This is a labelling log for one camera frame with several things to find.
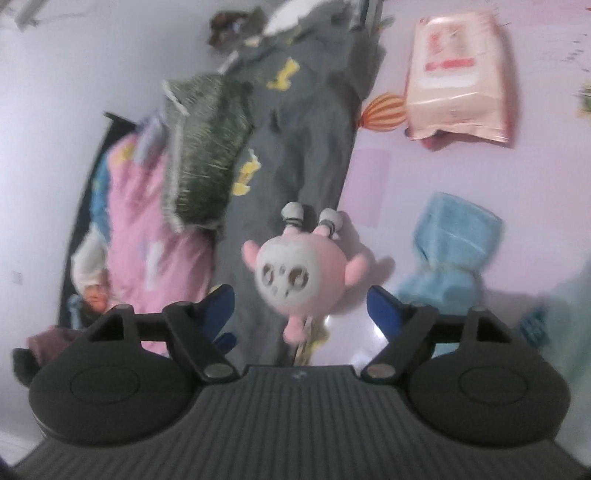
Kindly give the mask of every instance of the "blue cloth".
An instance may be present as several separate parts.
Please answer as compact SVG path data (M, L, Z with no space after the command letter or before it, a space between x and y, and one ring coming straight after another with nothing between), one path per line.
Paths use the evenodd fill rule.
M569 384L571 401L556 441L591 466L591 261L524 316L519 330Z
M90 198L90 220L99 228L107 245L111 244L111 220L108 211L109 186L111 174L107 168L109 153L100 159L92 181L92 196Z
M464 315L482 304L479 271L496 250L502 220L473 203L436 193L414 234L420 270L402 284L398 298L424 303L443 314ZM438 343L433 357L455 351Z
M82 320L80 320L80 308L82 308L82 297L72 295L68 299L68 310L70 310L70 328L74 330L84 330Z

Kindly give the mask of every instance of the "round black pad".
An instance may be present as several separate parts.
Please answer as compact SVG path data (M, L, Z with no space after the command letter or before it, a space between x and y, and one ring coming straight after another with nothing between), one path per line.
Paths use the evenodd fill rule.
M462 343L418 367L408 394L444 434L495 447L552 437L569 406L562 377L529 347L513 343Z
M125 315L131 318L100 319L35 376L29 403L46 435L86 445L128 443L164 430L187 410L191 381L172 360L143 350L133 310Z

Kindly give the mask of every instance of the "pink blanket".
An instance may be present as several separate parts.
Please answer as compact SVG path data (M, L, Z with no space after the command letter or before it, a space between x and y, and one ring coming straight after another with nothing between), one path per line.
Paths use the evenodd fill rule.
M113 295L136 313L160 312L175 301L200 301L212 270L212 245L199 232L177 235L160 207L166 154L147 166L132 161L137 136L109 154L111 246L108 270Z

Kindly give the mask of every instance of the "doll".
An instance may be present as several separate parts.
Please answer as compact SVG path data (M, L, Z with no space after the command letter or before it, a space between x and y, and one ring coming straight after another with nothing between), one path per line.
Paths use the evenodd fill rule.
M256 289L277 312L289 317L283 338L289 345L306 339L304 322L324 316L357 284L368 270L368 260L355 255L347 260L332 236L341 229L341 214L325 209L313 233L302 232L304 210L297 202L281 211L286 227L281 236L259 247L248 240L242 246L246 266L255 275Z

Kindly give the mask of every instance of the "wall socket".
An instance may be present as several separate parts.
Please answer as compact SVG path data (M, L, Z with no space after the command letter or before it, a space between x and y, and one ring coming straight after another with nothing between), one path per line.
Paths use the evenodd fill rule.
M22 273L12 270L12 283L15 285L22 285Z

